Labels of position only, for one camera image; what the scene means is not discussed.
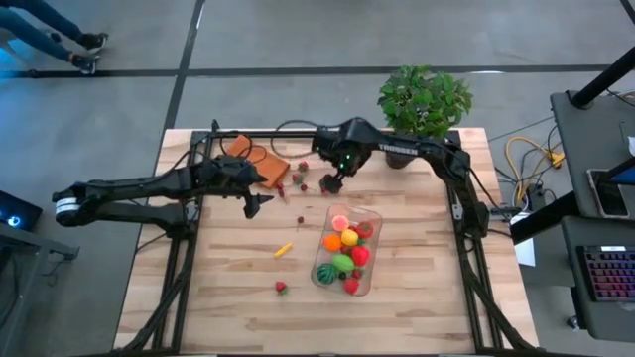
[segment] keyboard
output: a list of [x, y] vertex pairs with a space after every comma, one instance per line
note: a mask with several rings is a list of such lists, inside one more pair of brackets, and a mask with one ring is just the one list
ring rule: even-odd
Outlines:
[[594, 301], [635, 302], [635, 247], [577, 247]]

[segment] concrete floor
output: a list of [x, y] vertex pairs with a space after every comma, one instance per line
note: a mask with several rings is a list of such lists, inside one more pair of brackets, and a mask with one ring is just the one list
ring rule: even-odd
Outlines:
[[[181, 101], [173, 102], [178, 112], [167, 114], [196, 1], [51, 0], [86, 31], [110, 33], [102, 69], [128, 71], [121, 77], [0, 80], [0, 188], [45, 208], [38, 233], [81, 247], [79, 258], [60, 268], [53, 288], [42, 282], [21, 356], [111, 347], [139, 227], [94, 223], [63, 229], [54, 222], [51, 193], [76, 180], [150, 175], [167, 117], [177, 128], [208, 127], [213, 118], [225, 127], [274, 127], [300, 118], [337, 123], [356, 115], [384, 123], [376, 99], [385, 74], [193, 76]], [[540, 68], [611, 63], [632, 46], [635, 34], [618, 0], [206, 0], [196, 20], [190, 68], [532, 66], [537, 72], [458, 74], [475, 96], [461, 125], [485, 127], [497, 138], [490, 143], [494, 162], [506, 172], [506, 140], [523, 135], [543, 143], [554, 122], [506, 133], [549, 118], [552, 92], [581, 88], [597, 75]], [[16, 47], [39, 69], [70, 70], [27, 46]], [[2, 53], [0, 68], [22, 70]], [[133, 77], [136, 69], [171, 70]], [[630, 88], [633, 75], [614, 86]], [[516, 161], [527, 150], [521, 147], [514, 147]], [[527, 168], [538, 159], [531, 158]], [[543, 180], [556, 194], [571, 189], [566, 167]], [[501, 188], [509, 197], [511, 187]], [[527, 283], [542, 347], [633, 355], [633, 344], [597, 341], [564, 325], [573, 313], [567, 288]]]

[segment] green fruit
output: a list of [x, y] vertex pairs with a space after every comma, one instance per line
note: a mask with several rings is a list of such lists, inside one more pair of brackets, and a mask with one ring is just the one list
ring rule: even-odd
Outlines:
[[324, 263], [317, 268], [317, 280], [322, 284], [332, 284], [337, 278], [337, 268], [333, 264]]
[[350, 272], [355, 268], [353, 260], [345, 254], [335, 254], [333, 256], [333, 264], [342, 272]]

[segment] person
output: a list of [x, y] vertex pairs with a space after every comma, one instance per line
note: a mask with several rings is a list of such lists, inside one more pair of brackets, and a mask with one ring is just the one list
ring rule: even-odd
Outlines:
[[[67, 50], [12, 11], [11, 7], [26, 10], [43, 23], [80, 44], [90, 55], [75, 54]], [[78, 25], [62, 16], [45, 0], [0, 0], [0, 28], [11, 31], [18, 39], [58, 60], [70, 62], [83, 74], [95, 74], [99, 59], [99, 56], [95, 54], [106, 45], [108, 40], [107, 34], [83, 33]]]

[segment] plant pot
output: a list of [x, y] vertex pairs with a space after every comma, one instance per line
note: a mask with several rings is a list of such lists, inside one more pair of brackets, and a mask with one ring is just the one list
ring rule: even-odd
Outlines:
[[386, 164], [388, 164], [388, 167], [391, 169], [403, 169], [414, 159], [415, 157], [410, 155], [386, 153]]

